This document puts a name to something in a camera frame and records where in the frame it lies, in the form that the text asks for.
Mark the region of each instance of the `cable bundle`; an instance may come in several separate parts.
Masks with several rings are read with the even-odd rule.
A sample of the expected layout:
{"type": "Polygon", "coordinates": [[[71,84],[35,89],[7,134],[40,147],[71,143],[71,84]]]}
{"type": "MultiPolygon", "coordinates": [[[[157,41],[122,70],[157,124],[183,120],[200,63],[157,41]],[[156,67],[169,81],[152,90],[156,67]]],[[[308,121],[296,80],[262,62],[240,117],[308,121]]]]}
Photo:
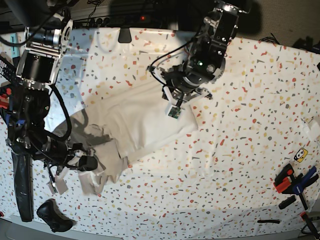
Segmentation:
{"type": "Polygon", "coordinates": [[[271,35],[272,35],[272,36],[267,36],[267,37],[261,38],[259,41],[280,45],[280,42],[278,42],[278,40],[276,39],[276,37],[275,37],[272,33],[271,33],[271,35]]]}
{"type": "Polygon", "coordinates": [[[88,1],[86,2],[87,4],[93,4],[93,5],[95,5],[93,11],[92,11],[92,12],[89,14],[89,16],[88,16],[88,20],[87,20],[87,23],[86,23],[87,27],[89,26],[90,18],[91,18],[92,15],[96,12],[97,7],[98,7],[100,4],[102,4],[103,2],[104,2],[104,0],[88,0],[88,1]]]}

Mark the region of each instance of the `yellow sticker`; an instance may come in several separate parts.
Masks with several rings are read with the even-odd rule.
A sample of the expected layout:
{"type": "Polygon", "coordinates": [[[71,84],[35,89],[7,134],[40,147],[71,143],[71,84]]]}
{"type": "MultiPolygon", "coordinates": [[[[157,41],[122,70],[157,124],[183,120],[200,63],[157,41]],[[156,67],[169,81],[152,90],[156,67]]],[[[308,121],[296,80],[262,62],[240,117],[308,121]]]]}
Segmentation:
{"type": "Polygon", "coordinates": [[[296,153],[296,155],[293,157],[293,159],[301,163],[305,159],[307,154],[308,154],[307,150],[305,150],[304,148],[300,148],[299,151],[296,153]]]}

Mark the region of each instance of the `black cable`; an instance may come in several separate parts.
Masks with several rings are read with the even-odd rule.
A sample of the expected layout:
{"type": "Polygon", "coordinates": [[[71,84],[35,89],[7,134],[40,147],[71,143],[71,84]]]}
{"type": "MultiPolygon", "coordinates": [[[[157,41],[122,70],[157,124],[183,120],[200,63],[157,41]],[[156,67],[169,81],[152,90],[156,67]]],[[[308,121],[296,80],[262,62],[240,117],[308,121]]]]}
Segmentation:
{"type": "Polygon", "coordinates": [[[59,162],[58,162],[58,161],[54,160],[52,157],[48,156],[46,153],[44,153],[43,151],[41,151],[41,150],[35,145],[35,143],[31,140],[31,138],[29,138],[29,140],[30,140],[30,143],[34,146],[34,148],[35,148],[38,152],[40,152],[40,153],[41,153],[43,156],[45,156],[47,159],[49,159],[49,160],[51,160],[52,162],[54,162],[54,163],[56,163],[56,164],[59,165],[59,162]]]}
{"type": "Polygon", "coordinates": [[[76,5],[80,0],[71,0],[67,5],[68,7],[73,7],[74,5],[76,5]]]}
{"type": "Polygon", "coordinates": [[[12,13],[12,11],[5,11],[5,12],[0,13],[0,15],[2,15],[2,14],[8,14],[8,13],[12,13]]]}
{"type": "Polygon", "coordinates": [[[56,180],[55,180],[55,178],[54,178],[54,175],[53,175],[52,172],[51,172],[51,168],[52,168],[53,166],[55,166],[55,165],[51,165],[51,166],[48,167],[48,172],[49,172],[49,178],[50,178],[51,182],[52,182],[52,183],[55,183],[56,180]]]}
{"type": "Polygon", "coordinates": [[[310,231],[309,232],[305,231],[307,226],[308,226],[307,224],[304,225],[304,227],[301,229],[301,233],[304,235],[312,235],[312,233],[310,231]]]}
{"type": "Polygon", "coordinates": [[[86,22],[86,26],[89,26],[89,20],[92,17],[92,15],[96,12],[97,7],[102,4],[104,2],[104,0],[88,0],[86,2],[86,4],[93,4],[94,5],[94,9],[93,11],[89,14],[87,22],[86,22]]]}
{"type": "Polygon", "coordinates": [[[23,42],[18,42],[18,43],[13,43],[10,41],[5,40],[4,38],[2,38],[0,36],[0,42],[3,43],[4,45],[10,46],[10,47],[21,47],[23,45],[25,45],[27,42],[29,42],[38,32],[40,29],[42,29],[42,27],[61,9],[65,8],[65,5],[61,5],[59,6],[57,9],[55,9],[55,11],[53,11],[49,17],[47,17],[43,23],[23,42]]]}
{"type": "Polygon", "coordinates": [[[58,98],[58,101],[59,101],[61,108],[62,108],[62,111],[64,113],[65,121],[66,121],[66,132],[63,136],[57,136],[54,133],[47,131],[47,130],[44,130],[44,132],[46,133],[47,136],[49,136],[57,141],[63,142],[65,140],[67,140],[71,134],[71,131],[72,131],[71,119],[68,114],[68,110],[66,108],[65,102],[64,102],[62,96],[60,95],[58,89],[56,88],[55,85],[51,85],[50,87],[51,87],[52,91],[54,92],[54,94],[56,95],[56,97],[58,98]]]}
{"type": "Polygon", "coordinates": [[[154,72],[153,72],[153,70],[156,68],[156,67],[154,67],[154,64],[155,64],[157,61],[159,61],[160,59],[163,59],[163,58],[165,58],[166,56],[168,56],[168,55],[170,55],[170,54],[173,54],[174,52],[176,52],[176,51],[178,51],[178,50],[180,50],[180,49],[183,49],[184,47],[186,47],[186,46],[188,46],[190,43],[192,43],[192,42],[196,39],[196,37],[199,35],[200,30],[201,30],[201,27],[202,27],[202,24],[200,24],[200,26],[199,26],[198,30],[196,31],[195,35],[194,35],[189,41],[187,41],[185,44],[181,45],[180,47],[177,47],[176,49],[174,49],[174,50],[172,50],[172,51],[170,51],[170,52],[168,52],[168,53],[166,53],[166,54],[158,57],[157,59],[155,59],[155,60],[151,63],[151,65],[150,65],[150,67],[149,67],[149,71],[150,71],[151,75],[154,77],[155,80],[157,80],[159,83],[161,83],[164,87],[168,87],[168,88],[171,88],[171,89],[176,89],[176,90],[178,90],[178,91],[181,92],[181,96],[180,96],[180,98],[179,98],[179,100],[178,100],[178,102],[177,102],[177,105],[176,105],[178,108],[181,106],[181,104],[182,104],[182,102],[183,102],[184,95],[185,95],[184,91],[182,91],[182,90],[181,90],[180,88],[178,88],[178,87],[169,86],[169,85],[167,85],[166,83],[162,82],[160,79],[158,79],[158,78],[156,77],[156,75],[154,74],[154,72]]]}
{"type": "Polygon", "coordinates": [[[259,41],[280,45],[280,43],[279,43],[279,41],[276,39],[276,37],[275,37],[272,33],[271,33],[271,35],[272,35],[272,36],[267,36],[267,37],[261,38],[259,41]]]}

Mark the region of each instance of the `table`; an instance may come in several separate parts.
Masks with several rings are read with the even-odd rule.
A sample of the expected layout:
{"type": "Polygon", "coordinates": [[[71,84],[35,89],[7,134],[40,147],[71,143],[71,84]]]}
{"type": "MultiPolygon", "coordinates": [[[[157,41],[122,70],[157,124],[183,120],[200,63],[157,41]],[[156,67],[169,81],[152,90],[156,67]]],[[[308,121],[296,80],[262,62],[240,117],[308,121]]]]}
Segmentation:
{"type": "MultiPolygon", "coordinates": [[[[57,82],[70,115],[154,81],[146,71],[152,60],[192,36],[131,28],[132,42],[118,43],[119,32],[72,31],[57,82]]],[[[181,51],[161,67],[179,64],[185,56],[181,51]]],[[[70,171],[65,178],[69,190],[54,196],[60,210],[77,221],[73,230],[124,239],[235,238],[300,229],[301,202],[280,210],[278,204],[288,196],[276,193],[273,179],[301,147],[309,154],[302,163],[293,163],[295,171],[305,174],[311,166],[319,167],[317,144],[300,128],[300,118],[319,115],[319,62],[314,53],[235,38],[224,75],[206,86],[213,100],[192,106],[198,131],[129,164],[119,181],[98,196],[82,195],[77,174],[70,171]],[[281,223],[259,224],[259,219],[281,223]]],[[[57,99],[51,100],[49,130],[64,120],[57,99]]],[[[0,210],[8,218],[19,213],[3,121],[0,133],[0,210]]],[[[48,181],[43,164],[33,161],[34,211],[53,197],[48,181]]],[[[312,206],[319,182],[304,193],[312,206]]]]}

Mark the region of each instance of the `crumpled fabric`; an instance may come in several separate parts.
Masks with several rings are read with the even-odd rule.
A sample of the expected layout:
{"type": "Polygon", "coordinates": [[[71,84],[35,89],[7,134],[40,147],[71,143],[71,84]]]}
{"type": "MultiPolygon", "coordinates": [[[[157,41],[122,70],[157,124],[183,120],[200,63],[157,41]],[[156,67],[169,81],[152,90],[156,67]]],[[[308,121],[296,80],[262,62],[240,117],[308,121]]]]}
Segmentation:
{"type": "MultiPolygon", "coordinates": [[[[98,159],[98,168],[78,172],[84,194],[99,194],[106,183],[117,182],[121,172],[140,158],[198,129],[187,106],[179,119],[165,114],[168,101],[162,86],[150,82],[73,114],[68,144],[83,143],[98,159]]],[[[54,133],[63,135],[66,122],[54,133]]]]}

